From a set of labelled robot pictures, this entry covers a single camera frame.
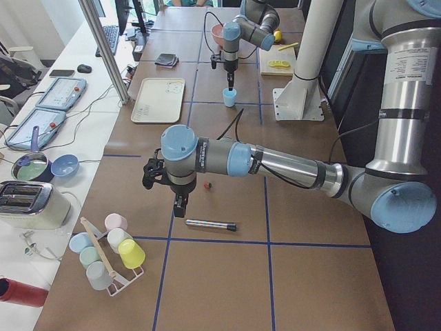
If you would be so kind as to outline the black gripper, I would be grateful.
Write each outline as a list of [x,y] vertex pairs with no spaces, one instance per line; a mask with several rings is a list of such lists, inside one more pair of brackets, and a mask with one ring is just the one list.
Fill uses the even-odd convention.
[[220,51],[210,57],[212,69],[216,69],[217,63],[222,63],[227,71],[228,90],[234,89],[234,72],[238,69],[238,52]]
[[175,193],[174,216],[184,217],[189,194],[196,187],[196,173],[192,172],[184,177],[172,175],[165,167],[165,160],[158,158],[159,151],[161,151],[161,148],[155,149],[153,157],[150,158],[143,167],[144,175],[142,184],[147,190],[150,190],[155,183],[168,185]]

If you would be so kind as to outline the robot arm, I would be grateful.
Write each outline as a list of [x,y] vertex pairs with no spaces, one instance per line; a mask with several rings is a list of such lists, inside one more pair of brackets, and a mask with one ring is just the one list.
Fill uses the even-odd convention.
[[168,185],[175,194],[174,214],[183,217],[198,173],[271,174],[298,188],[322,190],[390,232],[419,230],[437,208],[420,160],[439,47],[439,1],[357,2],[353,50],[387,53],[376,150],[363,168],[225,137],[198,137],[191,128],[174,125],[145,165],[143,185]]
[[242,1],[240,14],[223,25],[223,52],[212,55],[211,61],[213,69],[217,62],[224,63],[229,91],[234,88],[240,40],[269,51],[275,42],[274,31],[279,23],[278,13],[267,1]]

